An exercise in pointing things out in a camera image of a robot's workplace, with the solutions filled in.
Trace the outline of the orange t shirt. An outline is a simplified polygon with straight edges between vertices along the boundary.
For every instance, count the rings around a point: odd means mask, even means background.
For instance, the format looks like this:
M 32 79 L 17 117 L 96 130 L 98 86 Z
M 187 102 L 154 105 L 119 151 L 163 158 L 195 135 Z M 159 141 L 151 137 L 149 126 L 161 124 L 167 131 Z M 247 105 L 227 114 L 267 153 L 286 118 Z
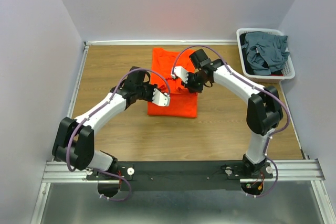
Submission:
M 167 51 L 156 47 L 152 52 L 152 70 L 163 76 L 168 82 L 170 93 L 170 105 L 158 106 L 148 103 L 148 115 L 155 116 L 177 116 L 183 118 L 197 117 L 197 93 L 190 93 L 183 87 L 181 80 L 173 79 L 171 69 L 179 53 L 176 51 Z

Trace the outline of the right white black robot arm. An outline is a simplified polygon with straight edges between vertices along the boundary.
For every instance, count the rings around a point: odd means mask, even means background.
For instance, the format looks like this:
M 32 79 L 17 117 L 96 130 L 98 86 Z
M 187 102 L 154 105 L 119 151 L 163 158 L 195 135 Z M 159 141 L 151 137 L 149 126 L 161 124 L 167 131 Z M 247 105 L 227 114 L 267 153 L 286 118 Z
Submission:
M 243 155 L 241 171 L 246 177 L 255 177 L 265 166 L 270 137 L 283 118 L 283 103 L 279 99 L 278 90 L 274 86 L 264 87 L 243 77 L 223 59 L 212 61 L 203 49 L 193 52 L 189 59 L 196 72 L 175 65 L 172 75 L 180 78 L 181 84 L 190 93 L 201 93 L 207 82 L 216 83 L 246 103 L 246 123 L 251 138 Z

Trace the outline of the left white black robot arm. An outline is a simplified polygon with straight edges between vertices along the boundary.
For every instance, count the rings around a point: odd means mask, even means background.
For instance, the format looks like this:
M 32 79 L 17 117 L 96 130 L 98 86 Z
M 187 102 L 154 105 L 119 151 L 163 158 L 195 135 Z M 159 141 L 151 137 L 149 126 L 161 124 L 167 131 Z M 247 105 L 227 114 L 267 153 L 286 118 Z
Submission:
M 161 76 L 154 70 L 132 67 L 108 95 L 89 111 L 75 119 L 63 118 L 52 148 L 53 157 L 65 162 L 71 172 L 95 169 L 104 179 L 112 179 L 118 172 L 118 160 L 111 154 L 95 149 L 95 135 L 114 116 L 137 100 L 153 101 L 159 89 L 156 84 L 145 81 L 150 74 Z

